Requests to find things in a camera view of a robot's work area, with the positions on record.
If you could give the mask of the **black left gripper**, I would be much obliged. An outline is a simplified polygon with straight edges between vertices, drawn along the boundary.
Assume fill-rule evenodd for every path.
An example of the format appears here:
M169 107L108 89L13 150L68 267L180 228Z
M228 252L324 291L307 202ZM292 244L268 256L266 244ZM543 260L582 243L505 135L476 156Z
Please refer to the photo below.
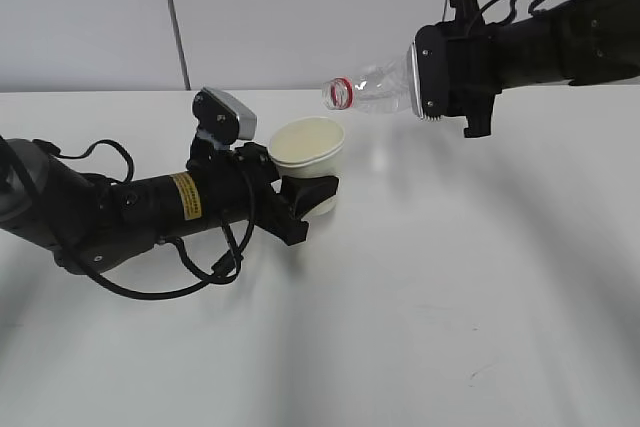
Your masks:
M292 246L307 238L304 220L328 214L337 204L338 177L282 177L266 148L254 142L236 150L217 150L205 141L194 141L186 167L209 227L251 220Z

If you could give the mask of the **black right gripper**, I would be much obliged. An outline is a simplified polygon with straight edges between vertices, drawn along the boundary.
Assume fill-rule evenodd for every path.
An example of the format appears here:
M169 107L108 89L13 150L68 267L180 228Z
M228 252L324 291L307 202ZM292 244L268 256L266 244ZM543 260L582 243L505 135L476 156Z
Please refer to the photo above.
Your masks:
M485 25L478 0L449 0L449 6L454 18L442 23L449 78L444 116L466 119L465 138L487 137L495 98L502 92L493 53L497 25Z

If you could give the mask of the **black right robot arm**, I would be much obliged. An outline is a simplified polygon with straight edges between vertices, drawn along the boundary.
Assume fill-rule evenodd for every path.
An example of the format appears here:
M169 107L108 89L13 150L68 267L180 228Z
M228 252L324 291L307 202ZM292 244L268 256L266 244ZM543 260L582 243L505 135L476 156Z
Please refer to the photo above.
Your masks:
M518 22L486 23L478 0L450 0L443 24L449 75L447 117L464 117L467 138L491 133L506 89L591 86L639 75L639 0L569 0Z

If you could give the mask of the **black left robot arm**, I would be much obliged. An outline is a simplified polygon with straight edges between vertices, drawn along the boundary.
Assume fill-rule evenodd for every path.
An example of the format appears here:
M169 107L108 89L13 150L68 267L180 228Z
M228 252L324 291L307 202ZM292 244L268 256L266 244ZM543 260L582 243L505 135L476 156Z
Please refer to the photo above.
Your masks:
M217 150L194 140L186 169L122 181L79 173L40 140L11 139L56 228L81 259L99 273L155 245L239 221L291 246L305 241L304 216L333 197L330 174L296 179L278 172L266 148L247 142Z

